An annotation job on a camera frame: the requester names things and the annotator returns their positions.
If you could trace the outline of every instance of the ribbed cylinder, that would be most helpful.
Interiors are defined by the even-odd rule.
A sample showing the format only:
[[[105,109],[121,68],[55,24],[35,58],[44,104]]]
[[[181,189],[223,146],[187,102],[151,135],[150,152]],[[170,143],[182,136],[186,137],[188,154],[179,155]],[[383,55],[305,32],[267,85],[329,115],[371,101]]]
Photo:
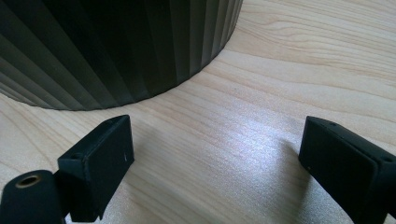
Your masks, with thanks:
[[[3,0],[0,92],[93,110],[155,96],[229,40],[242,0]]]

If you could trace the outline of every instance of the black plastic part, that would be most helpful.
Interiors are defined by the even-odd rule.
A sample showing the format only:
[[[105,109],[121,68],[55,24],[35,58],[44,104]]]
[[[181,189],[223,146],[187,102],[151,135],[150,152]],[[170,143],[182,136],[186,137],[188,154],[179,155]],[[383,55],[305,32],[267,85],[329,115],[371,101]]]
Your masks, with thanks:
[[[33,171],[8,182],[0,206],[0,223],[64,223],[52,173]]]
[[[63,186],[71,189],[76,222],[102,219],[106,206],[134,162],[129,116],[102,122],[59,159]]]
[[[307,117],[299,160],[355,223],[394,216],[396,157],[334,122]]]
[[[59,159],[59,171],[33,171],[6,184],[0,223],[94,222],[134,162],[128,115],[102,122]]]

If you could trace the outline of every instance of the pleated cylindrical object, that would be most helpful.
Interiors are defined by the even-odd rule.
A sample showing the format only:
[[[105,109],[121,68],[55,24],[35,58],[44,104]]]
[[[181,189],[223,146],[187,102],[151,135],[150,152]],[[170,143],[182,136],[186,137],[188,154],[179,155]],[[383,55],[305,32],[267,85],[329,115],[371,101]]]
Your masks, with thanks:
[[[201,71],[242,0],[1,0],[0,92],[45,108],[135,103]]]

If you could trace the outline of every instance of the wood grain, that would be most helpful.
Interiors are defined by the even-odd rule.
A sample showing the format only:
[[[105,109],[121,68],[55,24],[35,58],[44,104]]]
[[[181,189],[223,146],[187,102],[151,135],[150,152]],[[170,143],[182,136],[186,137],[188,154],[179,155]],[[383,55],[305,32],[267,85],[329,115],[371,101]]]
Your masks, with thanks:
[[[1,95],[0,188],[55,171],[121,114],[136,161],[101,223],[351,223],[297,160],[304,119],[333,120],[396,154],[396,2],[245,0],[209,66],[134,105],[55,111]]]

